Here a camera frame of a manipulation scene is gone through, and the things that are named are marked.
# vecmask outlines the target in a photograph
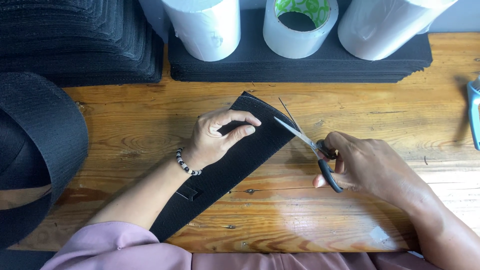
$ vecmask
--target pink sleeve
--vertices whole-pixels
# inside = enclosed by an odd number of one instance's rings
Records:
[[[96,269],[100,265],[101,269],[116,270],[154,266],[190,270],[191,259],[191,253],[159,243],[153,233],[140,226],[111,221],[81,228],[41,270]]]

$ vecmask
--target scissors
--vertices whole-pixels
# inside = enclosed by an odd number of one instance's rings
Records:
[[[308,144],[308,146],[310,146],[310,148],[312,149],[312,151],[314,152],[314,154],[317,156],[318,158],[318,167],[320,167],[320,170],[322,171],[322,175],[324,176],[325,180],[327,181],[327,183],[332,187],[333,190],[335,190],[335,192],[337,193],[340,193],[343,191],[343,188],[339,187],[335,180],[333,179],[332,177],[332,172],[334,172],[332,170],[332,168],[330,168],[330,166],[328,166],[327,162],[322,159],[318,153],[317,153],[317,149],[326,157],[328,158],[329,160],[335,160],[337,158],[337,155],[335,152],[332,152],[330,151],[326,145],[325,145],[325,142],[324,140],[318,140],[317,143],[314,143],[312,140],[310,140],[306,135],[305,133],[303,132],[302,128],[298,125],[298,123],[295,121],[295,119],[293,118],[293,116],[290,114],[290,112],[288,111],[287,107],[285,106],[285,104],[283,103],[283,101],[278,98],[280,100],[280,102],[282,103],[283,107],[285,108],[285,110],[287,110],[288,112],[288,115],[290,116],[290,118],[292,119],[292,121],[295,123],[295,125],[300,129],[300,132],[298,132],[296,129],[294,129],[293,127],[289,126],[288,124],[284,123],[282,120],[278,119],[277,117],[274,116],[275,120],[277,122],[279,122],[282,126],[284,126],[286,129],[288,129],[290,132],[292,132],[295,136],[297,136],[298,138],[302,139],[302,141],[304,141],[306,144]]]

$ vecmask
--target beaded bracelet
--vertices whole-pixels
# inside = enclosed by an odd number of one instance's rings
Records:
[[[177,150],[177,162],[180,164],[180,166],[188,173],[188,174],[191,174],[191,175],[199,175],[202,173],[202,170],[199,170],[199,171],[194,171],[192,169],[190,169],[184,162],[183,160],[181,159],[181,151],[183,150],[183,147],[182,148],[179,148]]]

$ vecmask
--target hand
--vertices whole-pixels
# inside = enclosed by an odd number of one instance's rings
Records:
[[[435,196],[430,186],[385,141],[361,140],[332,132],[327,135],[325,145],[332,151],[338,150],[332,176],[344,189],[373,195],[403,210]],[[313,186],[323,185],[325,179],[317,175]]]
[[[218,130],[233,120],[247,121],[252,125],[242,125],[225,136],[221,135]],[[203,114],[193,128],[190,144],[182,151],[182,159],[192,170],[201,170],[219,161],[230,147],[245,136],[253,134],[254,126],[261,124],[251,113],[229,110],[229,107]]]

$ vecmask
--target pink shirt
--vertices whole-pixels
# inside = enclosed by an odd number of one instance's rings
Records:
[[[439,270],[407,252],[192,254],[125,222],[81,228],[41,270]]]

